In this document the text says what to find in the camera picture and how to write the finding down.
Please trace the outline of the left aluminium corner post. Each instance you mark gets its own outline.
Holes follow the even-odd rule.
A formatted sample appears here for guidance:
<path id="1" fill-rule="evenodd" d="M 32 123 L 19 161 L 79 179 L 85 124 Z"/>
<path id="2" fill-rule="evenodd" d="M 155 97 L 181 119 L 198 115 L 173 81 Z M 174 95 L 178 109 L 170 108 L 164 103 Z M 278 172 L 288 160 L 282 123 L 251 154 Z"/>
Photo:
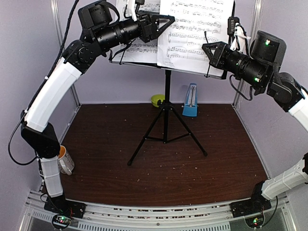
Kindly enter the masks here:
<path id="1" fill-rule="evenodd" d="M 69 91 L 72 94 L 76 108 L 79 108 L 81 104 L 79 102 L 74 83 L 77 81 L 77 77 L 80 77 L 80 73 L 76 68 L 74 68 L 68 62 L 68 60 L 65 57 L 63 57 L 63 54 L 66 55 L 66 51 L 64 50 L 64 47 L 63 47 L 65 45 L 65 40 L 64 40 L 65 36 L 62 33 L 62 27 L 61 27 L 60 15 L 59 15 L 59 9 L 58 9 L 58 1 L 50 0 L 50 3 L 51 3 L 51 13 L 52 13 L 52 17 L 54 20 L 58 41 L 60 44 L 60 53 L 61 53 L 61 58 L 59 58 L 57 61 L 57 66 L 55 68 L 55 71 L 61 72 L 60 76 L 64 77 L 66 85 L 71 83 Z"/>

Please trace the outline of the black music stand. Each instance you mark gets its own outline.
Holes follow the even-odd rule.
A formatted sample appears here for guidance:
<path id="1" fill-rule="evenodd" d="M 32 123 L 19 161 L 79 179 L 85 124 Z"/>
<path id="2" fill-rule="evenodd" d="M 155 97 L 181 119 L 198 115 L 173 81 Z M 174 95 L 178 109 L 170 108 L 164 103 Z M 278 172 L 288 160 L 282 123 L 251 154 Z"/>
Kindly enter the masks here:
<path id="1" fill-rule="evenodd" d="M 153 141 L 161 141 L 164 144 L 170 143 L 172 141 L 179 140 L 181 138 L 190 136 L 194 140 L 194 142 L 198 145 L 199 149 L 203 153 L 204 156 L 207 156 L 207 152 L 201 145 L 201 143 L 198 141 L 198 139 L 195 137 L 193 132 L 189 129 L 189 127 L 186 125 L 186 123 L 183 121 L 179 113 L 176 111 L 175 106 L 173 103 L 170 102 L 170 87 L 171 87 L 171 70 L 165 70 L 165 94 L 164 94 L 164 99 L 163 100 L 158 100 L 157 105 L 159 108 L 159 113 L 157 116 L 154 118 L 153 122 L 151 123 L 150 127 L 146 131 L 145 135 L 143 136 L 141 142 L 139 143 L 138 147 L 136 148 L 134 154 L 128 161 L 127 165 L 131 166 L 133 163 L 133 160 L 137 156 L 138 152 L 140 151 L 141 147 L 143 146 L 144 142 L 147 140 L 153 140 Z M 179 122 L 184 126 L 186 129 L 187 133 L 178 137 L 175 137 L 173 139 L 168 139 L 168 122 L 169 122 L 169 112 L 173 112 L 176 118 L 179 120 Z M 156 138 L 156 137 L 150 137 L 150 132 L 154 128 L 155 124 L 157 123 L 158 119 L 160 116 L 163 115 L 164 118 L 164 132 L 163 132 L 163 138 Z"/>

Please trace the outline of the blue metronome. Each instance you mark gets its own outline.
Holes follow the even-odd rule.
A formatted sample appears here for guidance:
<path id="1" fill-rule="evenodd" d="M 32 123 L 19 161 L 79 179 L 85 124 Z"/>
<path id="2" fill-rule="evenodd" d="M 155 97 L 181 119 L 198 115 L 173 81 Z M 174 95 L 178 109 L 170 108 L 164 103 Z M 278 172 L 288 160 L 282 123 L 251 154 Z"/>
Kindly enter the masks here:
<path id="1" fill-rule="evenodd" d="M 184 105 L 182 106 L 182 115 L 186 117 L 197 117 L 197 85 L 191 83 L 188 87 Z"/>

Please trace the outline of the green bowl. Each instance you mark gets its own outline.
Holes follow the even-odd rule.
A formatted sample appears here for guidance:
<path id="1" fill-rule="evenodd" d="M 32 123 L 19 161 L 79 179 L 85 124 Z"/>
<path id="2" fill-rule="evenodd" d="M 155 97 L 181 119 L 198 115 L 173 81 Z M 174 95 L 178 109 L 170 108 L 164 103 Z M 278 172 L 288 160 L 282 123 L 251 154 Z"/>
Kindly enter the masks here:
<path id="1" fill-rule="evenodd" d="M 151 97 L 151 103 L 154 107 L 159 107 L 165 100 L 165 95 L 156 94 Z"/>

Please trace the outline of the sheet music page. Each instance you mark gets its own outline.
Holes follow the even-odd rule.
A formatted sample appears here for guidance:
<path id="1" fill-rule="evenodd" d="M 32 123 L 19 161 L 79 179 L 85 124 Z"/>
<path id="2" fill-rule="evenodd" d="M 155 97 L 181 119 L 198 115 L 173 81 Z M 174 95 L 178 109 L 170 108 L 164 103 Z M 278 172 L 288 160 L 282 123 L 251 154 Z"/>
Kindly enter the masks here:
<path id="1" fill-rule="evenodd" d="M 140 7 L 140 10 L 160 12 L 159 0 L 146 0 L 145 4 Z M 139 38 L 136 39 L 132 45 L 125 51 L 117 54 L 113 58 L 113 63 L 157 63 L 157 40 L 144 43 Z"/>
<path id="2" fill-rule="evenodd" d="M 158 38 L 157 65 L 201 75 L 221 77 L 222 70 L 209 66 L 202 45 L 228 42 L 228 18 L 232 0 L 163 0 L 160 14 L 175 18 Z"/>

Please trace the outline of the white patterned mug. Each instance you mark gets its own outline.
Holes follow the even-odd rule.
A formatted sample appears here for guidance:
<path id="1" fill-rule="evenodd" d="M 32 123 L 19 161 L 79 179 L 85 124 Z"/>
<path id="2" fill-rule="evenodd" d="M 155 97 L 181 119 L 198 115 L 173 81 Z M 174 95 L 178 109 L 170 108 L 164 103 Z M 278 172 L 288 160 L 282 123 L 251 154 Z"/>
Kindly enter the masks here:
<path id="1" fill-rule="evenodd" d="M 58 167 L 61 173 L 71 176 L 75 168 L 75 163 L 64 146 L 60 146 L 58 155 Z"/>

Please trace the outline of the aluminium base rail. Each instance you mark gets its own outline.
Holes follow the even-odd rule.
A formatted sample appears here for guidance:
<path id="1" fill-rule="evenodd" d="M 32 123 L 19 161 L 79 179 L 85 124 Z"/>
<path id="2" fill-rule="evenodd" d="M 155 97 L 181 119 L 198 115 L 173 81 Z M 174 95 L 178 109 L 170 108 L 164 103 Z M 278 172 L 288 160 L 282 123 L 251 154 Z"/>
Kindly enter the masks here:
<path id="1" fill-rule="evenodd" d="M 54 213 L 44 210 L 46 196 L 30 191 L 18 231 L 57 231 L 51 221 Z M 272 208 L 247 216 L 234 217 L 230 204 L 237 201 L 205 205 L 137 207 L 84 203 L 83 218 L 73 218 L 64 231 L 298 231 L 285 195 L 278 200 L 275 215 Z M 266 226 L 254 229 L 248 226 L 252 217 L 264 215 Z"/>

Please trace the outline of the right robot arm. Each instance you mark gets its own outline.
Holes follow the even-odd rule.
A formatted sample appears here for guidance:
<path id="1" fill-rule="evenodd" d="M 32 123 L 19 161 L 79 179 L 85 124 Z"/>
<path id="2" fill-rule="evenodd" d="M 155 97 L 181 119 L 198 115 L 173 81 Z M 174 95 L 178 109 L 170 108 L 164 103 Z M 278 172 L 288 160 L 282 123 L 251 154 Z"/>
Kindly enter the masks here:
<path id="1" fill-rule="evenodd" d="M 250 48 L 250 55 L 234 50 L 225 42 L 206 43 L 203 51 L 209 64 L 231 72 L 236 78 L 249 83 L 255 95 L 267 93 L 304 129 L 308 128 L 308 91 L 289 73 L 280 72 L 286 52 L 284 40 L 264 31 L 258 31 Z M 282 174 L 255 185 L 247 209 L 257 212 L 281 193 L 308 182 L 308 156 Z"/>

